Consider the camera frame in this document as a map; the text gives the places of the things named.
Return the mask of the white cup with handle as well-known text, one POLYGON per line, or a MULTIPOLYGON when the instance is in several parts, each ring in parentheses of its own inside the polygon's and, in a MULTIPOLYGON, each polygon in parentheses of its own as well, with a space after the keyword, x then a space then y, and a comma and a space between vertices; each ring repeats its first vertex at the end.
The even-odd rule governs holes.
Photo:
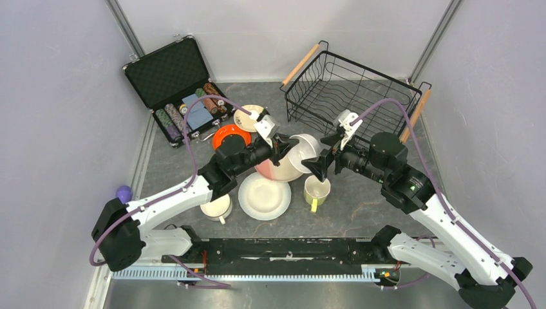
POLYGON ((202 213, 211 221, 219 221, 222 225, 226 224, 226 218, 232 212, 231 197, 226 194, 217 200, 200 205, 202 213))

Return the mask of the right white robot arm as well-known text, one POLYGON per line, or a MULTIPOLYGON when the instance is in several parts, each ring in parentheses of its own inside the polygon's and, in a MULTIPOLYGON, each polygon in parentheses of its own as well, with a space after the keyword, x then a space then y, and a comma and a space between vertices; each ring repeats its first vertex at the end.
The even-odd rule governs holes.
POLYGON ((368 149, 324 138, 318 157, 303 165, 325 180, 330 165, 381 184, 386 201, 425 226, 446 251, 423 245, 400 229, 385 226, 373 237, 372 255, 381 262, 409 263, 453 287, 472 308, 505 308, 532 270, 524 257, 511 257, 485 240, 447 202, 432 179, 407 163, 408 150, 393 133, 377 133, 368 149))

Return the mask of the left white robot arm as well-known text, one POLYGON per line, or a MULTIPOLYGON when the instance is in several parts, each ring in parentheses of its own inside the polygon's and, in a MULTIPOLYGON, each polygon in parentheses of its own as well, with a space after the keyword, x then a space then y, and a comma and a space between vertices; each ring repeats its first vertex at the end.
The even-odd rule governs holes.
POLYGON ((142 200, 122 203, 108 201, 91 231, 95 242, 89 254, 94 267, 107 265, 123 270, 143 257, 153 242, 146 240, 154 227, 193 207, 217 200, 237 186, 236 178, 245 171, 270 160, 278 165, 298 140, 276 133, 268 143, 257 137, 246 144, 240 136, 223 139, 208 163, 189 179, 142 200))

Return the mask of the white bowl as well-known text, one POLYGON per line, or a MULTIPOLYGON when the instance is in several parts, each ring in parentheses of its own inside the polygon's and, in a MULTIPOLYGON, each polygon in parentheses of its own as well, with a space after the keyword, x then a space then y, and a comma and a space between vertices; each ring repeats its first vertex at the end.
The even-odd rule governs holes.
POLYGON ((311 173, 309 168, 305 167, 301 161, 310 158, 316 158, 322 150, 321 144, 314 136, 309 134, 296 134, 290 137, 298 141, 287 154, 290 163, 304 174, 311 173))

